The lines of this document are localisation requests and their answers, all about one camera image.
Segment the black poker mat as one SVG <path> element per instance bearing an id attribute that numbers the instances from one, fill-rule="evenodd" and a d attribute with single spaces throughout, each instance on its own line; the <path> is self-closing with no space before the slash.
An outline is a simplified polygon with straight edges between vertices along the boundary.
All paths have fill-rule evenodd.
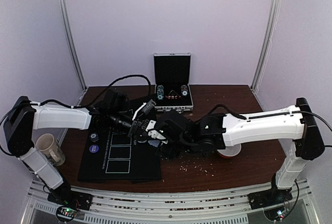
<path id="1" fill-rule="evenodd" d="M 90 140 L 91 133 L 98 134 L 97 142 Z M 91 145 L 98 145 L 99 152 L 90 153 Z M 132 183 L 158 181 L 161 169 L 156 149 L 148 142 L 138 143 L 126 133 L 113 129 L 105 132 L 89 130 L 77 180 L 90 183 L 108 180 L 129 180 Z"/>

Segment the purple small blind button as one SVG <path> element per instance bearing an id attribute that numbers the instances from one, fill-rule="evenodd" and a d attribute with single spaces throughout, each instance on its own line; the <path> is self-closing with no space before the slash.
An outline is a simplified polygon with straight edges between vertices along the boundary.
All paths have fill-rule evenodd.
<path id="1" fill-rule="evenodd" d="M 99 150 L 100 150 L 100 148 L 99 148 L 98 145 L 91 145 L 91 146 L 89 147 L 89 152 L 90 152 L 90 153 L 97 153 L 97 152 L 99 152 Z"/>

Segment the deck of grey cards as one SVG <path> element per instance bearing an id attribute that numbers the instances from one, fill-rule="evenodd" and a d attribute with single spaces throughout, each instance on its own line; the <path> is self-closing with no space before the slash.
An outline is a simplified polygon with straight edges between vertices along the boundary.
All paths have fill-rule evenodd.
<path id="1" fill-rule="evenodd" d="M 148 144 L 153 146 L 153 147 L 158 147 L 160 142 L 158 140 L 149 140 Z"/>

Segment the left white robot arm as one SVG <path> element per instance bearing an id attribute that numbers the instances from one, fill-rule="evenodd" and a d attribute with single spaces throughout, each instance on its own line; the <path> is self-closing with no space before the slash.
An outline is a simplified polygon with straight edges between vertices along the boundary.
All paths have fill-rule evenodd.
<path id="1" fill-rule="evenodd" d="M 34 102 L 26 96 L 17 99 L 12 109 L 2 118 L 8 156 L 23 161 L 63 205 L 75 200 L 65 178 L 36 148 L 31 140 L 32 132 L 39 129 L 78 129 L 93 130 L 114 128 L 121 130 L 137 141 L 156 139 L 160 135 L 154 129 L 154 120 L 139 120 L 147 115 L 155 102 L 144 102 L 128 116 L 121 108 L 123 100 L 112 102 L 104 99 L 96 104 L 71 106 L 57 100 Z"/>

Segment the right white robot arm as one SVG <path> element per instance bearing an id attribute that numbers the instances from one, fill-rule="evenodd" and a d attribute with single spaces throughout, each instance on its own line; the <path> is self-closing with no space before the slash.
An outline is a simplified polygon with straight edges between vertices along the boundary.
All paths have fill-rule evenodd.
<path id="1" fill-rule="evenodd" d="M 168 157 L 181 150 L 207 153 L 227 150 L 245 143 L 271 139 L 291 139 L 293 143 L 281 168 L 273 175 L 266 200 L 277 204 L 285 197 L 308 161 L 323 154 L 325 144 L 305 98 L 286 108 L 252 114 L 237 114 L 228 110 L 216 114 L 211 110 L 198 121 L 192 121 L 171 110 L 157 121 L 151 120 L 144 131 L 162 142 L 159 146 Z"/>

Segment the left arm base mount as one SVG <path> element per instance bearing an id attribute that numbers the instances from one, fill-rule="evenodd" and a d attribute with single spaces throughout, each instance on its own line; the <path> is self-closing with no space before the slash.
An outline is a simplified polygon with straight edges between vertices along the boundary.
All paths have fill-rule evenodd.
<path id="1" fill-rule="evenodd" d="M 59 206 L 56 208 L 55 216 L 58 221 L 68 223 L 78 217 L 84 216 L 84 211 L 88 211 L 92 204 L 93 196 L 88 193 L 71 191 L 68 200 L 62 199 L 54 192 L 48 193 L 47 200 L 56 203 Z"/>

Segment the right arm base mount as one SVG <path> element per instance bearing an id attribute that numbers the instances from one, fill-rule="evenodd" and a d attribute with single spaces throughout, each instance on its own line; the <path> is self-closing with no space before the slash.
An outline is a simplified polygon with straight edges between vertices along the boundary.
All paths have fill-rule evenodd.
<path id="1" fill-rule="evenodd" d="M 290 209 L 289 201 L 293 199 L 289 190 L 264 190 L 250 193 L 248 202 L 251 210 L 264 210 L 264 216 L 273 222 L 282 221 Z"/>

